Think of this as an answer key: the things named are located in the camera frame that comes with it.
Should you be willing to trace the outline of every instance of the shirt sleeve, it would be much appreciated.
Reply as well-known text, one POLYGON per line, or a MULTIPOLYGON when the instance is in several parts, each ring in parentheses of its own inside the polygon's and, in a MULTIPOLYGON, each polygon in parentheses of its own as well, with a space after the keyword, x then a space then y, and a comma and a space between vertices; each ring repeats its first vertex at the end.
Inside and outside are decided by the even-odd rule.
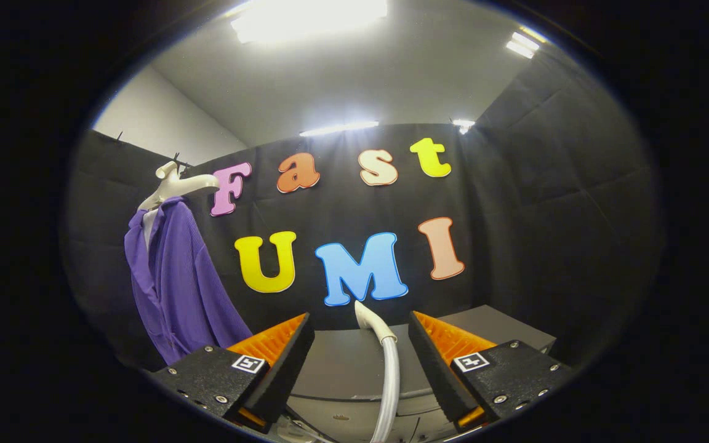
POLYGON ((228 298, 205 245, 196 253, 194 265, 204 311, 217 345, 227 348, 253 335, 228 298))

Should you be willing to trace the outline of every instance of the orange gripper pad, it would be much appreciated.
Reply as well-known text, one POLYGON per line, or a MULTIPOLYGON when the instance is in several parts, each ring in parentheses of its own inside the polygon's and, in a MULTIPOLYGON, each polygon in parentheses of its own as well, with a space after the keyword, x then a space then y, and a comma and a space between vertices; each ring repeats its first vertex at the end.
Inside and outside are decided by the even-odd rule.
POLYGON ((467 356, 496 346, 495 343, 450 325, 450 323, 445 323, 442 320, 434 319, 434 317, 429 317, 417 311, 412 311, 412 313, 417 316, 417 320, 423 325, 425 333, 431 337, 436 350, 448 367, 450 367, 451 362, 456 357, 467 356))
POLYGON ((303 322, 305 316, 306 314, 301 314, 283 323, 278 323, 278 325, 233 344, 227 349, 234 351, 234 353, 265 359, 270 367, 274 367, 276 360, 283 353, 289 339, 292 338, 297 326, 303 322))

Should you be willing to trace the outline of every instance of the foam letter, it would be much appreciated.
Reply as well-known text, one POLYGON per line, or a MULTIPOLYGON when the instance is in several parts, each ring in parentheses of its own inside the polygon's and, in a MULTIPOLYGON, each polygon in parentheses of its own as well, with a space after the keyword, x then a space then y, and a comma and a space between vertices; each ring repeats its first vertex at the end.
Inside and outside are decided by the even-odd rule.
POLYGON ((297 234, 292 231, 274 233, 270 243, 278 249, 278 275, 265 277, 262 274, 262 262, 258 257, 262 238, 251 236, 234 241, 234 248, 239 251, 239 267, 242 269, 242 279, 249 288, 256 292, 281 292, 295 282, 295 257, 292 254, 292 242, 297 234))
POLYGON ((278 165, 278 171, 283 173, 278 177, 278 191, 284 194, 297 188, 310 188, 317 184, 321 177, 313 168, 313 155, 307 152, 300 152, 283 160, 281 165, 278 165))
POLYGON ((448 217, 432 218, 423 221, 417 230, 428 237, 428 246, 431 247, 431 258, 434 260, 434 269, 431 278, 443 280, 464 272, 464 263, 455 256, 450 227, 453 221, 448 217))
POLYGON ((228 196, 230 194, 235 199, 239 199, 240 194, 242 194, 242 177, 238 175, 231 178, 234 174, 242 174, 242 176, 248 177, 250 175, 250 163, 240 163, 230 168, 220 169, 212 174, 220 182, 220 189, 215 191, 215 205, 209 212, 213 217, 234 212, 236 206, 228 196))
POLYGON ((417 143, 410 146, 411 152, 417 153, 417 159, 420 160, 420 167, 423 172, 431 177, 445 177, 451 173, 449 163, 440 164, 437 152, 445 152, 445 146, 439 143, 434 143, 430 138, 426 137, 417 143))
POLYGON ((357 157, 357 161, 365 169, 360 171, 360 178, 366 182, 366 185, 390 185, 399 179, 399 171, 396 166, 390 164, 393 156, 384 149, 363 151, 357 157))
POLYGON ((366 291, 371 278, 374 278, 374 300, 401 297, 409 292, 408 286, 401 282, 396 266, 396 254, 393 244, 398 238, 394 233, 379 233, 372 235, 366 241, 363 259, 357 263, 349 252, 338 243, 324 244, 316 249, 316 256, 324 264, 324 275, 327 277, 327 306, 342 306, 350 301, 343 293, 343 284, 351 291, 357 300, 366 299, 366 291))

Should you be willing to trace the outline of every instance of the cable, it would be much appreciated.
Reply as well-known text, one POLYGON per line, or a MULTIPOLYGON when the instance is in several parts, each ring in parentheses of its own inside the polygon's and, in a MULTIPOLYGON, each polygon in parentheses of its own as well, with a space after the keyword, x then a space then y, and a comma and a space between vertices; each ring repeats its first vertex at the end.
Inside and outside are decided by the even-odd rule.
POLYGON ((306 428, 302 427, 299 423, 297 423, 297 421, 294 421, 294 420, 289 420, 289 421, 293 425, 297 426, 297 429, 300 429, 301 431, 303 431, 306 435, 308 435, 310 437, 316 438, 319 441, 323 441, 323 443, 335 443, 334 441, 330 441, 324 437, 321 437, 321 435, 313 434, 313 432, 308 431, 306 428))
POLYGON ((379 407, 377 426, 371 437, 371 443, 385 443, 393 427, 393 420, 396 418, 396 409, 399 405, 399 351, 396 347, 398 339, 384 320, 357 300, 354 301, 354 313, 360 328, 374 330, 385 351, 385 383, 382 385, 382 404, 379 407))
POLYGON ((384 443, 388 439, 399 406, 399 351, 391 337, 382 339, 382 348, 385 350, 385 384, 382 386, 382 404, 371 443, 384 443))

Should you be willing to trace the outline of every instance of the white wall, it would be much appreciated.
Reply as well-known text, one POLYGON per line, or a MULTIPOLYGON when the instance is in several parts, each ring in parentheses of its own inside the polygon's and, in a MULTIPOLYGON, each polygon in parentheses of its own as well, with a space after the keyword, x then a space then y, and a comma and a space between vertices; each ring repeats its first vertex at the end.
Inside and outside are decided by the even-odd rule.
POLYGON ((199 165, 246 149, 151 66, 141 70, 111 99, 96 121, 97 132, 166 157, 199 165))

